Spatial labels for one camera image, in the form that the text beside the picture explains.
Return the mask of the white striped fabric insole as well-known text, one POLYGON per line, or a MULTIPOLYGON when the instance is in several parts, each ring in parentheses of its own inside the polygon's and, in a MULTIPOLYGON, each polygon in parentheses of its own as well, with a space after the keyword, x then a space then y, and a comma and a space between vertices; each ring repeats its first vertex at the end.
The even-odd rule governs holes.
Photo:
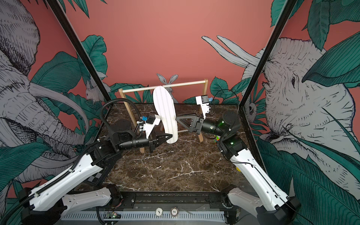
POLYGON ((163 123, 164 131, 171 134, 172 138, 167 140, 168 144, 178 141, 178 124, 173 99, 163 86, 158 86, 153 91, 153 103, 163 123))

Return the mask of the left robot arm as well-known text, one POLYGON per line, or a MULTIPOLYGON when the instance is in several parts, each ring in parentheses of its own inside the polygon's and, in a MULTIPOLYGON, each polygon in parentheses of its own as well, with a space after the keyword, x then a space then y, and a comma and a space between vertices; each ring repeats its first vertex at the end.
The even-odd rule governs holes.
POLYGON ((21 213, 24 225, 54 225, 72 212, 105 206, 114 201, 116 206, 121 203, 120 193, 114 185, 100 190, 76 194, 69 191, 92 175, 111 170, 122 157, 124 150, 149 147, 153 151, 164 142, 170 143, 177 135, 176 113, 173 99, 154 97, 157 114, 153 119, 139 117, 140 134, 125 126, 123 122, 110 125, 105 118, 109 139, 96 141, 79 155, 74 164, 55 176, 45 184, 34 188, 25 188, 20 192, 19 204, 14 206, 2 219, 1 224, 16 212, 21 213))

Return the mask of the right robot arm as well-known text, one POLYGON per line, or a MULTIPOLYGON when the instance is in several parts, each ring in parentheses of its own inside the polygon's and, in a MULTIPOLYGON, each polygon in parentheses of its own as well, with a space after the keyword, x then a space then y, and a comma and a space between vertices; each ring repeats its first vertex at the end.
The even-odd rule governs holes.
POLYGON ((271 180, 237 135, 241 127, 237 112, 225 111, 217 121, 196 114, 177 116, 176 121, 189 132, 218 136, 220 139, 216 144, 220 152, 242 172, 257 193, 257 196, 252 196, 235 187, 227 193, 231 205, 246 210, 261 225, 293 224, 301 203, 297 197, 289 197, 271 180))

